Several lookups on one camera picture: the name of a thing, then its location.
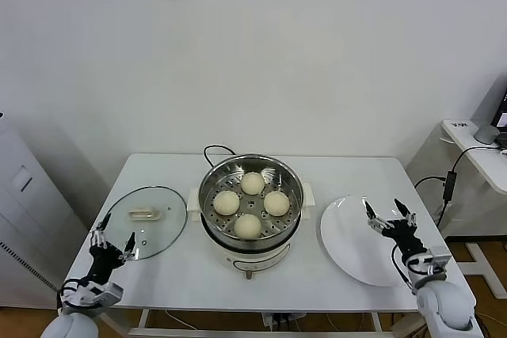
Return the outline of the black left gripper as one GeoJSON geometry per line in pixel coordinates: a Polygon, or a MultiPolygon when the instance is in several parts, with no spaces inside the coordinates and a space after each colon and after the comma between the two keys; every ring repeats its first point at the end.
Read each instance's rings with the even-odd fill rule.
{"type": "Polygon", "coordinates": [[[90,255],[93,263],[87,274],[89,281],[109,281],[115,269],[135,256],[135,232],[131,233],[123,253],[116,246],[108,245],[105,229],[110,217],[111,214],[108,212],[90,233],[90,255]]]}

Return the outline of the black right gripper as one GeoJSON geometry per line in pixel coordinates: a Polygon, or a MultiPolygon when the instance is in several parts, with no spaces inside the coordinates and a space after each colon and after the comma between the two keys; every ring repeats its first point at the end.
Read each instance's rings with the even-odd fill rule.
{"type": "Polygon", "coordinates": [[[408,207],[400,200],[395,199],[395,206],[402,218],[388,221],[380,218],[366,199],[363,200],[363,204],[368,217],[368,225],[377,233],[395,241],[402,253],[403,263],[407,262],[412,256],[428,252],[422,241],[415,235],[417,216],[415,213],[410,212],[408,207]]]}

